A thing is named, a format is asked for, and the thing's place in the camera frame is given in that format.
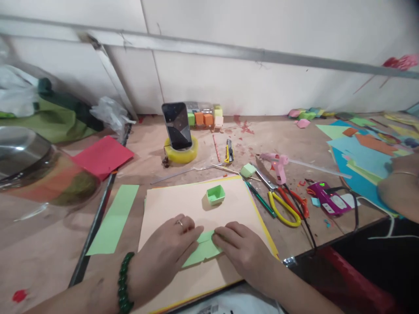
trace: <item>green pen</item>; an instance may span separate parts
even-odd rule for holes
[[[263,205],[263,207],[265,207],[265,209],[271,214],[271,216],[273,218],[277,218],[277,215],[274,213],[274,211],[272,210],[272,208],[265,202],[265,200],[260,196],[260,194],[258,193],[258,191],[256,191],[256,189],[249,182],[247,182],[247,181],[244,181],[244,182],[246,182],[246,184],[249,187],[249,189],[256,196],[256,198]]]

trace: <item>white wall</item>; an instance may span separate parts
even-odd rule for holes
[[[143,0],[142,5],[140,0],[0,0],[0,12],[374,65],[419,53],[419,20],[408,0]],[[91,102],[115,93],[93,49],[84,44],[9,42],[20,59],[58,76],[70,90],[87,89]],[[419,101],[418,80],[392,78],[379,89],[385,78],[376,77],[353,95],[369,75],[160,51],[154,59],[151,51],[121,47],[110,54],[139,113],[160,113],[163,101],[181,100],[221,103],[226,114],[241,115],[311,106],[401,110]]]

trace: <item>green bag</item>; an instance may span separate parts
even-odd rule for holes
[[[103,122],[89,112],[90,106],[68,93],[52,90],[51,82],[38,83],[36,113],[24,118],[1,118],[0,126],[24,126],[52,143],[79,140],[104,129]]]

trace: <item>bracelet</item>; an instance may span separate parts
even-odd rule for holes
[[[393,172],[392,174],[408,174],[408,175],[412,175],[414,177],[418,177],[418,175],[413,174],[411,172],[407,172],[407,171],[396,171],[396,172]]]
[[[131,302],[128,299],[128,286],[127,286],[127,273],[128,273],[128,264],[134,256],[134,252],[129,252],[125,255],[124,260],[121,264],[121,269],[119,271],[119,280],[118,280],[118,297],[119,297],[119,313],[128,314],[131,312],[134,307],[134,302]]]

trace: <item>ring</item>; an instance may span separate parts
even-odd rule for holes
[[[182,226],[182,228],[183,228],[183,224],[182,224],[182,222],[181,222],[179,219],[178,219],[178,220],[176,220],[175,225],[177,225],[177,224],[181,225],[181,226]]]

